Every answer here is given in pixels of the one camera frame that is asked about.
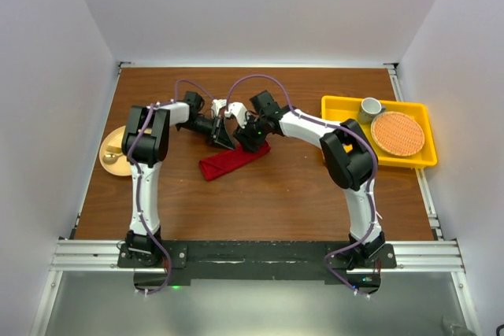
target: yellow tray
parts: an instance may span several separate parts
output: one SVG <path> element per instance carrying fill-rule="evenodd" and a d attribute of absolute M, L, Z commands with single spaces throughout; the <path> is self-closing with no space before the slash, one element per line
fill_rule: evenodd
<path fill-rule="evenodd" d="M 342 122 L 349 118 L 356 120 L 361 101 L 361 98 L 324 96 L 322 98 L 322 118 L 325 120 Z M 389 102 L 384 100 L 380 100 L 380 102 L 386 106 L 387 110 L 405 113 L 418 122 L 425 133 L 425 144 L 419 153 L 411 157 L 395 157 L 383 151 L 372 140 L 370 124 L 361 125 L 366 137 L 368 137 L 373 149 L 376 151 L 376 155 L 378 155 L 378 163 L 391 167 L 407 168 L 425 168 L 436 165 L 438 158 L 435 155 L 431 124 L 428 122 L 427 108 L 425 105 L 416 102 Z"/>

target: round woven mat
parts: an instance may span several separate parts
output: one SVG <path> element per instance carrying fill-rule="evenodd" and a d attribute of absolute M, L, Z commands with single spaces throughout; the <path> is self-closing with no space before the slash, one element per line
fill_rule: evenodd
<path fill-rule="evenodd" d="M 418 122 L 401 112 L 385 112 L 375 118 L 371 135 L 381 149 L 398 157 L 414 155 L 425 143 L 425 134 Z"/>

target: cable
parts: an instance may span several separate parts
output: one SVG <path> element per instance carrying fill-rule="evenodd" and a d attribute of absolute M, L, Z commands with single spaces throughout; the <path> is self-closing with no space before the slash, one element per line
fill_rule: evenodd
<path fill-rule="evenodd" d="M 175 100 L 174 100 L 174 102 L 179 101 L 179 85 L 181 83 L 192 84 L 193 86 L 195 86 L 195 87 L 199 88 L 200 90 L 202 90 L 209 97 L 210 100 L 213 100 L 213 96 L 210 94 L 210 92 L 208 92 L 205 88 L 203 88 L 202 86 L 200 86 L 196 82 L 193 82 L 192 80 L 189 80 L 189 79 L 178 79 L 175 82 L 175 97 L 174 97 Z"/>
<path fill-rule="evenodd" d="M 365 296 L 368 296 L 367 293 L 364 293 L 363 291 L 360 291 L 359 289 L 355 288 L 352 286 L 351 283 L 349 283 L 342 275 L 340 275 L 337 271 L 333 270 L 331 265 L 329 264 L 329 259 L 330 258 L 333 258 L 335 257 L 336 255 L 339 255 L 343 252 L 346 252 L 346 251 L 349 251 L 357 246 L 359 246 L 360 244 L 362 244 L 364 242 L 364 240 L 367 239 L 368 236 L 371 235 L 372 233 L 372 229 L 374 228 L 374 224 L 376 222 L 376 206 L 375 206 L 375 203 L 374 201 L 372 200 L 372 191 L 371 191 L 371 183 L 372 181 L 375 179 L 376 177 L 376 173 L 378 171 L 378 160 L 376 158 L 376 155 L 375 155 L 375 152 L 374 150 L 372 149 L 372 147 L 369 145 L 369 143 L 367 143 L 363 138 L 361 138 L 361 136 L 357 135 L 356 133 L 354 133 L 352 130 L 348 130 L 344 127 L 341 127 L 339 125 L 334 125 L 334 124 L 327 124 L 325 123 L 324 121 L 322 120 L 316 120 L 314 118 L 311 118 L 311 117 L 308 117 L 304 114 L 301 114 L 301 113 L 298 113 L 296 111 L 296 109 L 294 108 L 294 106 L 292 105 L 292 102 L 291 102 L 291 98 L 289 97 L 289 94 L 287 93 L 287 90 L 285 89 L 285 87 L 282 85 L 281 82 L 279 82 L 277 79 L 273 78 L 272 76 L 269 76 L 269 75 L 264 75 L 264 74 L 253 74 L 253 75 L 248 75 L 248 76 L 245 76 L 243 77 L 242 79 L 239 79 L 237 80 L 231 87 L 231 89 L 229 90 L 228 92 L 228 96 L 226 98 L 226 108 L 227 108 L 227 104 L 230 103 L 230 99 L 231 99 L 231 95 L 233 93 L 233 91 L 235 90 L 235 88 L 242 82 L 244 82 L 245 80 L 248 80 L 248 79 L 252 79 L 252 78 L 263 78 L 263 79 L 268 79 L 268 80 L 272 80 L 274 83 L 276 83 L 276 85 L 278 87 L 280 87 L 280 89 L 282 90 L 283 92 L 283 95 L 285 96 L 285 99 L 287 100 L 287 105 L 289 106 L 289 109 L 291 112 L 293 112 L 296 116 L 298 116 L 299 118 L 303 119 L 303 120 L 307 120 L 309 122 L 313 122 L 314 124 L 318 124 L 318 125 L 321 125 L 321 126 L 324 126 L 324 127 L 330 127 L 332 129 L 337 129 L 337 130 L 341 130 L 343 131 L 345 134 L 348 134 L 350 135 L 351 137 L 357 139 L 357 142 L 359 142 L 361 145 L 363 145 L 369 152 L 369 155 L 371 156 L 371 159 L 372 159 L 372 171 L 371 171 L 371 176 L 369 177 L 368 179 L 368 182 L 366 183 L 366 187 L 365 187 L 365 194 L 366 194 L 366 197 L 368 198 L 368 201 L 369 201 L 369 205 L 371 207 L 371 222 L 369 223 L 369 228 L 368 230 L 365 232 L 364 236 L 362 238 L 360 238 L 359 240 L 357 240 L 356 242 L 348 245 L 348 246 L 345 246 L 343 248 L 340 248 L 340 249 L 337 249 L 336 251 L 333 251 L 333 252 L 330 252 L 328 253 L 327 255 L 325 255 L 324 257 L 324 262 L 325 262 L 325 267 L 339 280 L 341 281 L 343 284 L 345 284 L 345 286 L 349 287 L 350 289 L 354 290 L 354 292 L 356 294 L 362 294 L 362 295 L 365 295 Z"/>
<path fill-rule="evenodd" d="M 119 250 L 121 251 L 121 249 L 120 249 L 119 245 L 120 245 L 120 244 L 121 244 L 121 245 L 123 245 L 125 242 L 126 242 L 125 240 L 120 240 L 119 242 L 117 242 L 117 243 L 116 243 L 116 247 L 117 247 L 117 249 L 119 249 Z"/>
<path fill-rule="evenodd" d="M 129 148 L 128 154 L 127 154 L 128 160 L 136 167 L 136 170 L 137 170 L 137 172 L 139 174 L 138 178 L 137 178 L 137 181 L 136 181 L 135 202 L 136 202 L 136 211 L 139 214 L 140 222 L 142 222 L 143 228 L 145 228 L 145 231 L 149 235 L 149 238 L 154 242 L 154 244 L 165 255 L 166 260 L 168 261 L 168 264 L 169 264 L 168 269 L 167 269 L 167 273 L 166 273 L 165 281 L 163 281 L 163 283 L 158 288 L 156 288 L 156 289 L 146 289 L 146 291 L 145 291 L 146 295 L 157 293 L 158 291 L 162 290 L 166 285 L 168 285 L 168 281 L 170 280 L 170 275 L 172 273 L 172 258 L 170 257 L 170 254 L 165 249 L 165 247 L 156 239 L 156 237 L 154 237 L 154 235 L 150 231 L 149 227 L 147 226 L 146 221 L 143 219 L 143 211 L 142 211 L 141 206 L 140 206 L 140 189 L 141 189 L 142 174 L 143 174 L 143 172 L 142 172 L 142 169 L 140 168 L 140 165 L 139 165 L 138 161 L 136 161 L 133 158 L 133 151 L 135 151 L 135 148 L 139 144 L 139 140 L 142 138 L 143 133 L 145 132 L 145 130 L 149 126 L 149 122 L 150 122 L 150 119 L 152 118 L 153 114 L 154 114 L 154 104 L 150 104 L 149 112 L 147 113 L 147 117 L 145 119 L 145 122 L 143 123 L 142 128 L 140 129 L 140 132 L 138 133 L 138 135 L 136 136 L 135 140 L 133 141 L 132 146 Z"/>

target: white panel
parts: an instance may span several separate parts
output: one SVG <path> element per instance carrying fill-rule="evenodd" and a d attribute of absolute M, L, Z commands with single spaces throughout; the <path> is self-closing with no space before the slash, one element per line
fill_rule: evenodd
<path fill-rule="evenodd" d="M 1 3 L 0 334 L 21 335 L 87 187 L 113 58 L 84 0 Z"/>
<path fill-rule="evenodd" d="M 484 334 L 504 323 L 504 0 L 437 0 L 399 65 L 429 107 L 427 172 L 446 238 L 458 238 Z"/>
<path fill-rule="evenodd" d="M 172 64 L 398 61 L 434 0 L 86 0 L 115 57 Z"/>

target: gray floor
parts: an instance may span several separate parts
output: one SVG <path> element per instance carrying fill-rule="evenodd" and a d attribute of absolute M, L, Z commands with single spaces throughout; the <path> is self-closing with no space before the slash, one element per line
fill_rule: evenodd
<path fill-rule="evenodd" d="M 194 281 L 145 298 L 125 272 L 68 272 L 49 336 L 444 335 L 464 324 L 450 274 L 384 275 L 371 301 L 322 282 Z"/>

